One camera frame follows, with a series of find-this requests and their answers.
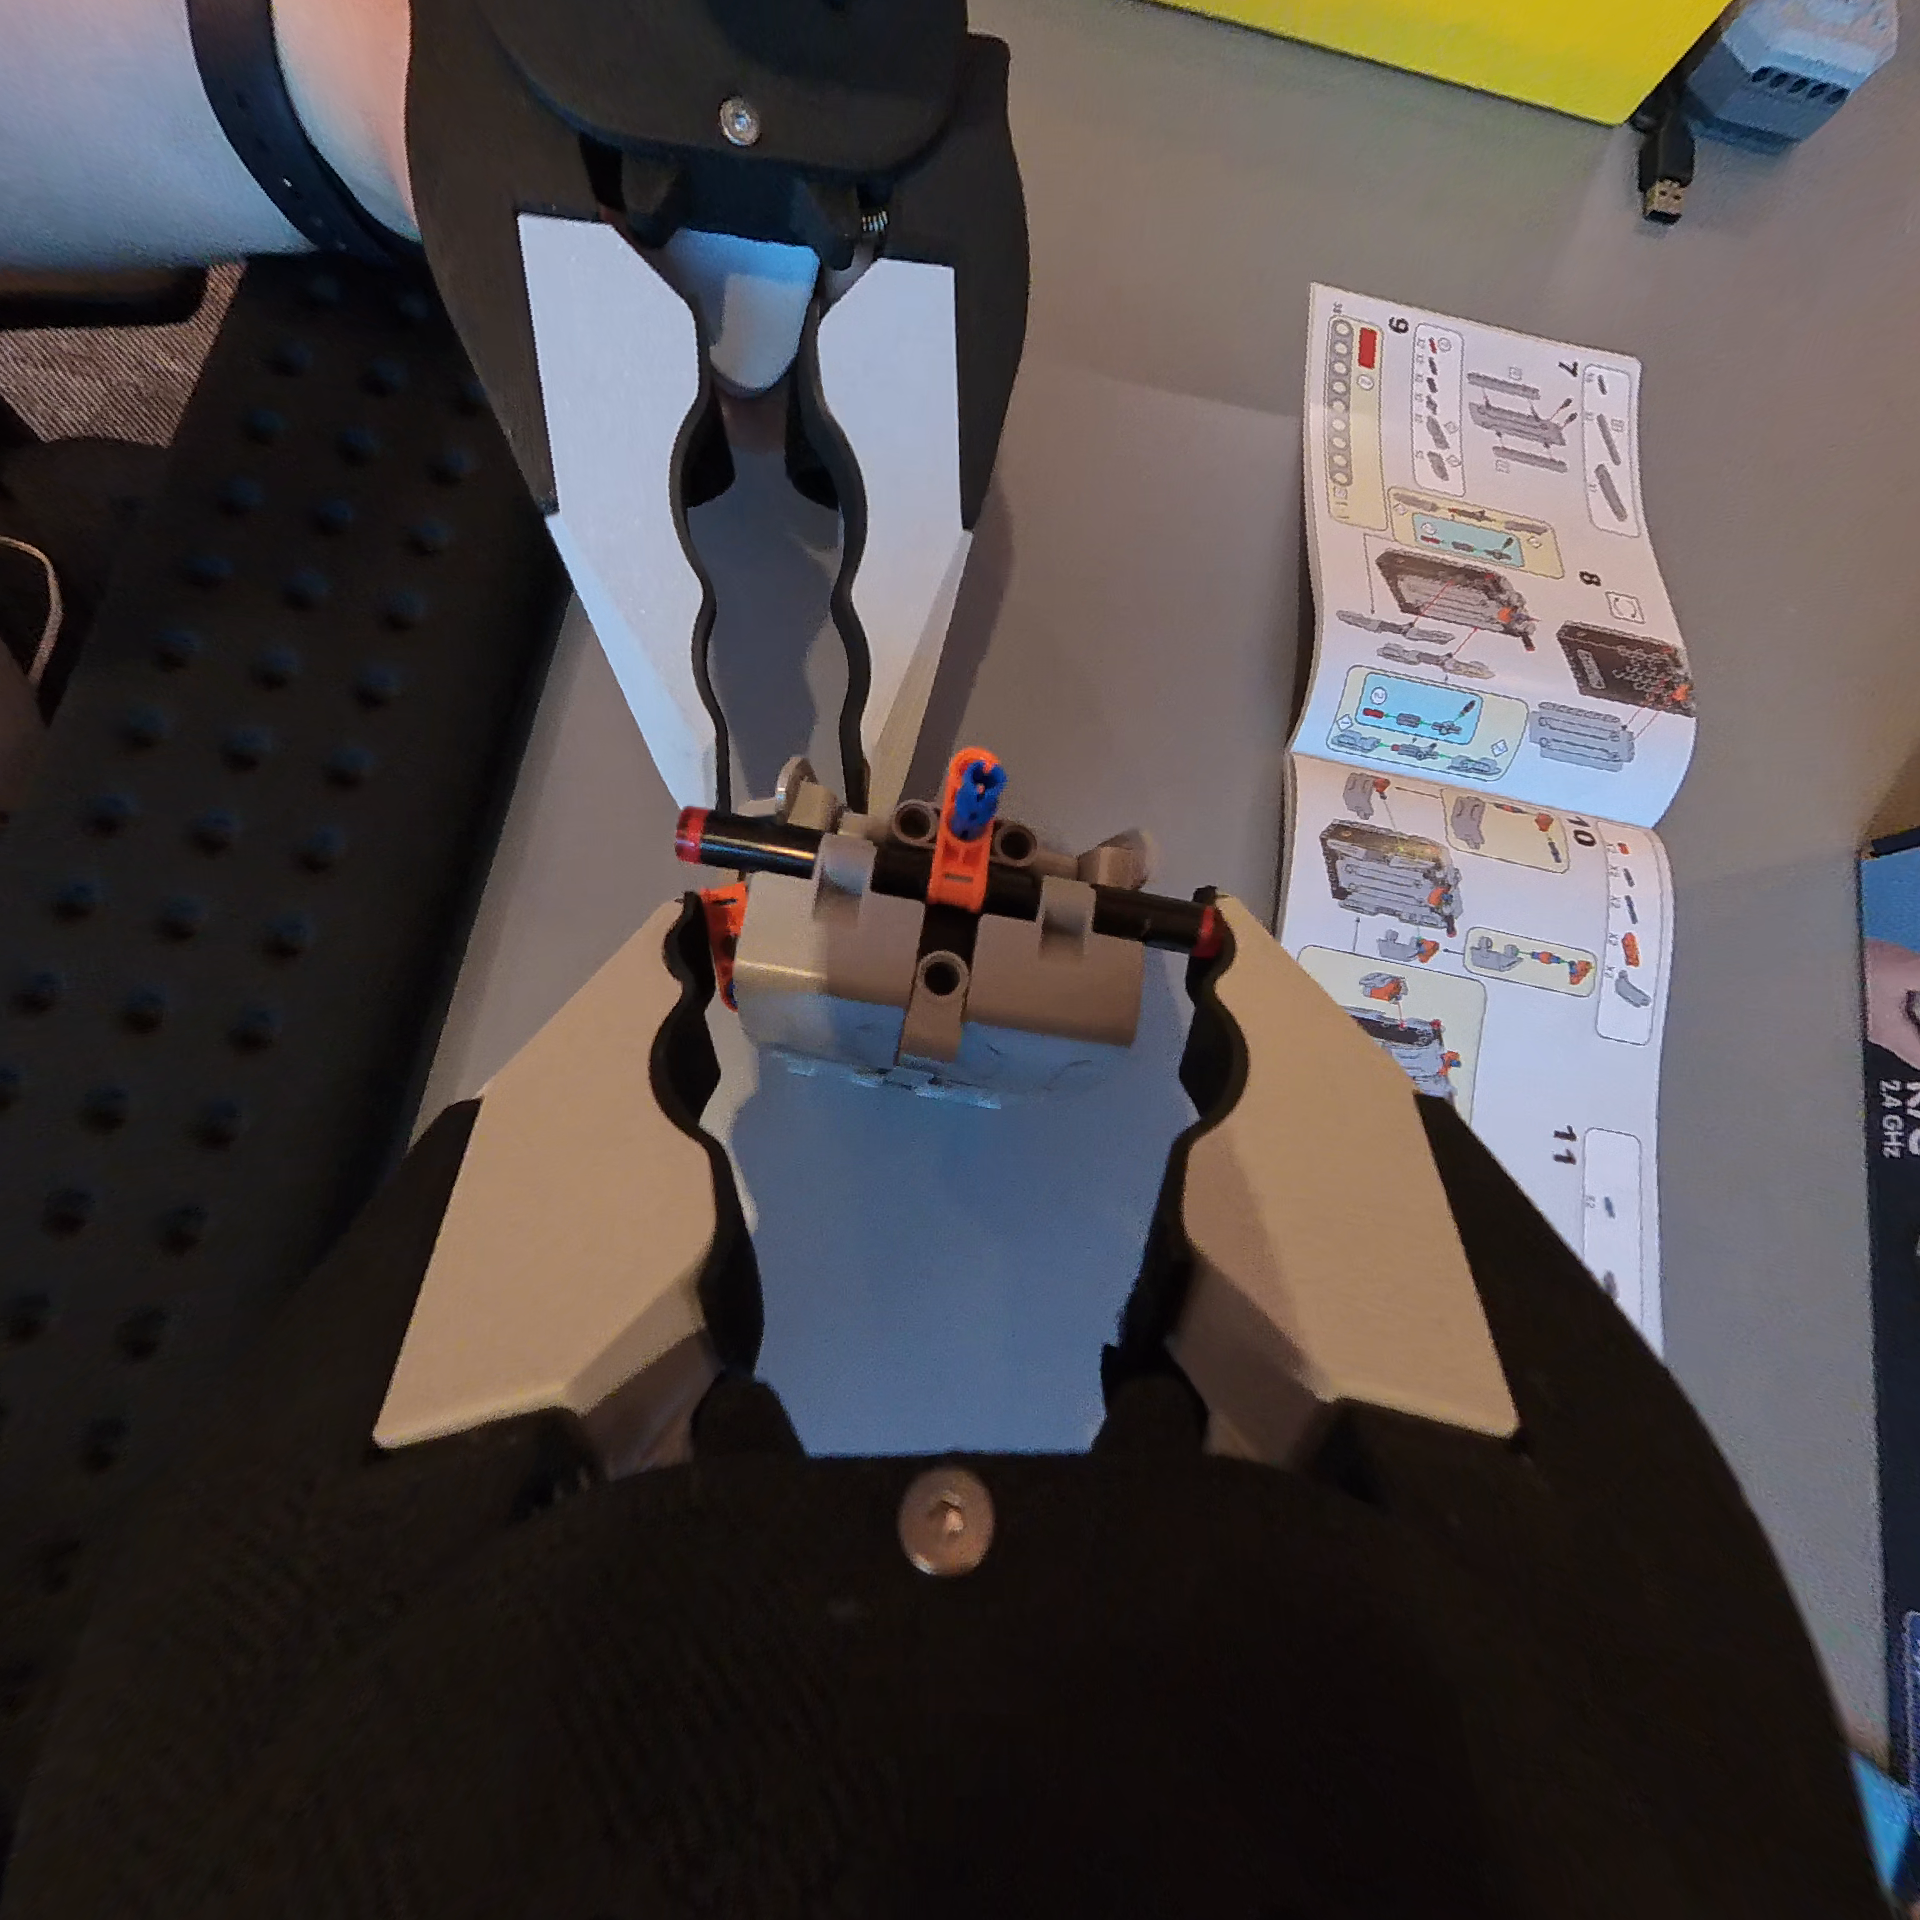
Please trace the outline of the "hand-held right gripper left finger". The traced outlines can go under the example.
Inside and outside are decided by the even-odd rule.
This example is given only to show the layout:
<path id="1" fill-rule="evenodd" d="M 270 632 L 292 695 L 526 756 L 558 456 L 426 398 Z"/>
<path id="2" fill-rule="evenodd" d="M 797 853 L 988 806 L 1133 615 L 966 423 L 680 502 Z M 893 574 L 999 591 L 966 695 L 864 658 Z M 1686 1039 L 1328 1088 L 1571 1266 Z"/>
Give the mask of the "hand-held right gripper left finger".
<path id="1" fill-rule="evenodd" d="M 604 1470 L 690 1459 L 757 1332 L 721 1329 L 733 1165 L 699 899 L 662 906 L 484 1085 L 373 1440 L 567 1414 Z"/>

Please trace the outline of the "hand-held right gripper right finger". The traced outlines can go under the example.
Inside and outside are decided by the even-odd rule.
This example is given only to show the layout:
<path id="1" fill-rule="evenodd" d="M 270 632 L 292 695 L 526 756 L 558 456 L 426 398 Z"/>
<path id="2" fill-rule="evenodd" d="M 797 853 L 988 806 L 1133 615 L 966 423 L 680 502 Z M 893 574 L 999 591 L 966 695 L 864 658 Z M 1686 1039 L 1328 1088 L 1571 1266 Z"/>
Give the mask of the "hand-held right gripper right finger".
<path id="1" fill-rule="evenodd" d="M 1188 967 L 1167 1156 L 1111 1394 L 1178 1370 L 1237 1456 L 1307 1456 L 1337 1405 L 1517 1432 L 1501 1357 L 1405 1072 L 1268 935 L 1212 904 Z"/>

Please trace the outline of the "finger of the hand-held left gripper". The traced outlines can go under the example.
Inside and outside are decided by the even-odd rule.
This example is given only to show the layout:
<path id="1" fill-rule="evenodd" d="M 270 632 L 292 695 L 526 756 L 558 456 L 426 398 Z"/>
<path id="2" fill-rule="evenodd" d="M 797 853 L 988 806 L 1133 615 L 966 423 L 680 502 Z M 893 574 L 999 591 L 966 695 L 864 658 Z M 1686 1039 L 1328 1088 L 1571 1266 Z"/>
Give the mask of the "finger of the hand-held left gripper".
<path id="1" fill-rule="evenodd" d="M 881 257 L 816 331 L 843 521 L 830 602 L 848 648 L 843 756 L 871 796 L 903 789 L 973 544 L 954 318 L 949 267 Z"/>
<path id="2" fill-rule="evenodd" d="M 524 212 L 518 235 L 558 491 L 549 530 L 667 788 L 720 806 L 712 591 L 682 493 L 708 400 L 695 312 L 610 223 Z"/>

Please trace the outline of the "grey brick robot assembly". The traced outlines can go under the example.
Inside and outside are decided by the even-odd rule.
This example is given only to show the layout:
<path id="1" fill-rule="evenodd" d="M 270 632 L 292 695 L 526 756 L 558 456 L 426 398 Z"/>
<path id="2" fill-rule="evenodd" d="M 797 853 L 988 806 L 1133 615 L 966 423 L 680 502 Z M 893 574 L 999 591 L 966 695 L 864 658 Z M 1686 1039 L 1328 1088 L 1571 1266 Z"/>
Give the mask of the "grey brick robot assembly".
<path id="1" fill-rule="evenodd" d="M 749 879 L 733 984 L 755 1047 L 980 1105 L 1089 1088 L 1133 1047 L 1147 949 L 1212 960 L 1218 910 L 1150 893 L 1137 832 L 1066 855 L 1003 795 L 999 756 L 963 747 L 889 812 L 820 782 L 783 822 L 682 812 L 677 855 Z"/>

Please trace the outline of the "person's left forearm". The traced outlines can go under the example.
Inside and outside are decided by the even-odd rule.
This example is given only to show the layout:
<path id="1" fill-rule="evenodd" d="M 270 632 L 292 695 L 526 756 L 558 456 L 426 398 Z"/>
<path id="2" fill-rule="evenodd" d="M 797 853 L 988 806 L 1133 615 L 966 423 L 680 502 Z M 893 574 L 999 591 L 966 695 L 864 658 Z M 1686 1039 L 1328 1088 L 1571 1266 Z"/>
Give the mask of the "person's left forearm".
<path id="1" fill-rule="evenodd" d="M 235 156 L 188 3 L 3 6 L 3 257 L 105 271 L 316 250 Z M 305 130 L 353 198 L 417 241 L 404 154 L 407 3 L 270 3 Z"/>

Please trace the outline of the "grey desk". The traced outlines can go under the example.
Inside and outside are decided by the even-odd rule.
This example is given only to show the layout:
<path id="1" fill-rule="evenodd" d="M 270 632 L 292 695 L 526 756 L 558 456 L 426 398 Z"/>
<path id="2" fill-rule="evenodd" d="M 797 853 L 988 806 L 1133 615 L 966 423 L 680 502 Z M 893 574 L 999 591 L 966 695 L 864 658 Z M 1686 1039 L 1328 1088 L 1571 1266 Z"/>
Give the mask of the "grey desk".
<path id="1" fill-rule="evenodd" d="M 1700 673 L 1662 836 L 1677 960 L 1658 1126 L 1665 1352 L 1884 1747 L 1857 858 L 1916 819 L 1916 5 L 1808 144 L 1709 142 L 1638 217 L 1633 140 L 1137 5 L 975 5 L 1012 46 L 1030 326 L 931 698 L 1084 848 L 1275 910 L 1303 604 L 1311 286 L 1626 351 L 1645 503 Z M 780 403 L 731 420 L 693 532 L 741 782 L 843 683 L 828 515 Z M 662 788 L 569 615 L 424 1104 L 477 1092 L 685 883 Z M 1172 1133 L 1188 999 L 1085 1096 L 975 1112 L 757 1060 L 731 1020 L 766 1287 L 759 1368 L 816 1452 L 1082 1448 Z"/>

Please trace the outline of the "black wristband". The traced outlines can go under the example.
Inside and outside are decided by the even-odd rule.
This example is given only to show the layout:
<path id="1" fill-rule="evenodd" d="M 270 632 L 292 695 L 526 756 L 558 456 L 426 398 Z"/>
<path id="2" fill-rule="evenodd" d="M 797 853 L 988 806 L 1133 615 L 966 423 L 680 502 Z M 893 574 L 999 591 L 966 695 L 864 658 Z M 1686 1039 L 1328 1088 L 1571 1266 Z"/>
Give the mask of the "black wristband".
<path id="1" fill-rule="evenodd" d="M 316 149 L 289 92 L 270 3 L 188 3 L 194 60 L 235 156 L 321 252 L 417 269 L 409 241 L 371 215 Z"/>

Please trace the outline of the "black perforated plastic panel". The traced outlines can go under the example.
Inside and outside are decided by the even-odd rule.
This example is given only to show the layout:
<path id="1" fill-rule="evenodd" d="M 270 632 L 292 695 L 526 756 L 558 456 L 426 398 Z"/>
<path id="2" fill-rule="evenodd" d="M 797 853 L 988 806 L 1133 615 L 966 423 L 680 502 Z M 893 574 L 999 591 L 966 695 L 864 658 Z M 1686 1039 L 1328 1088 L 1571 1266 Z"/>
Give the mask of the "black perforated plastic panel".
<path id="1" fill-rule="evenodd" d="M 4 1797 L 407 1137 L 561 609 L 428 284 L 253 261 L 4 829 Z"/>

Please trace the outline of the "blue robot kit box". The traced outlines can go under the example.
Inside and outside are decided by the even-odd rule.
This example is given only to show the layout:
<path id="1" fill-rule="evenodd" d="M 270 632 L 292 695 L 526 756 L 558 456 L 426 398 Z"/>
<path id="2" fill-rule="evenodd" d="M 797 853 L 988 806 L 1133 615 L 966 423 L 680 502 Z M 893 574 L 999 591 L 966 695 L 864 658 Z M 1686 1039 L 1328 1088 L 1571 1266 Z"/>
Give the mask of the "blue robot kit box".
<path id="1" fill-rule="evenodd" d="M 1861 857 L 1863 1109 L 1887 1707 L 1895 1763 L 1919 1743 L 1919 829 Z"/>

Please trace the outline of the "open instruction booklet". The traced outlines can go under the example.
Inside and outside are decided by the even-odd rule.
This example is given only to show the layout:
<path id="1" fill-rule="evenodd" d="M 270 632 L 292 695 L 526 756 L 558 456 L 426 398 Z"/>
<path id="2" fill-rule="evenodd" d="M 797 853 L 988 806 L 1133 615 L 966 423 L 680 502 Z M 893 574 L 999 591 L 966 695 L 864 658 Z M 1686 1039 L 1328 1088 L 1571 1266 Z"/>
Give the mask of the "open instruction booklet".
<path id="1" fill-rule="evenodd" d="M 1630 354 L 1315 286 L 1276 937 L 1662 1349 L 1658 822 L 1697 673 Z"/>

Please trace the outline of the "yellow plastic bin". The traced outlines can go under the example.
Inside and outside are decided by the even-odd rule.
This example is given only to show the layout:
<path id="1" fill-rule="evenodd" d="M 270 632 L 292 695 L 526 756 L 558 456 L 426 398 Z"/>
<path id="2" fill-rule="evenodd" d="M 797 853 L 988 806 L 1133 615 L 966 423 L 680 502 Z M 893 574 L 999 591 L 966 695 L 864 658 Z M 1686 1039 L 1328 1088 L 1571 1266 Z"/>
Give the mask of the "yellow plastic bin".
<path id="1" fill-rule="evenodd" d="M 1726 3 L 1185 3 L 1325 51 L 1621 125 Z"/>

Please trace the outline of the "black usb dongle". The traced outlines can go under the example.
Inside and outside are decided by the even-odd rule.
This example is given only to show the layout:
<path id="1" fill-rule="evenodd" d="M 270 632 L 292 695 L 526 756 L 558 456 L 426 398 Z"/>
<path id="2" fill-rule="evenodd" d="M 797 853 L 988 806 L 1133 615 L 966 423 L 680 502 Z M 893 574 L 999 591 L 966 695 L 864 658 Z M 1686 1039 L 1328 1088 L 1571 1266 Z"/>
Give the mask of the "black usb dongle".
<path id="1" fill-rule="evenodd" d="M 1670 70 L 1633 109 L 1627 122 L 1641 138 L 1638 193 L 1645 222 L 1672 227 L 1683 219 L 1697 170 L 1697 136 L 1688 111 L 1688 87 Z"/>

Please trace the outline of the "grey battery box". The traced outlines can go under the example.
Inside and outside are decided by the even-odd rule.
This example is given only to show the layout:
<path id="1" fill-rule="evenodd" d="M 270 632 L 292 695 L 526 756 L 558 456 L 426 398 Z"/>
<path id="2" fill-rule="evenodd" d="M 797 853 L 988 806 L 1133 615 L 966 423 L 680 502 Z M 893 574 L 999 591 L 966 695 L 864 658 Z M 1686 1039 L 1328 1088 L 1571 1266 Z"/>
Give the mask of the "grey battery box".
<path id="1" fill-rule="evenodd" d="M 1895 3 L 1744 3 L 1683 65 L 1697 130 L 1786 150 L 1825 126 L 1895 54 Z"/>

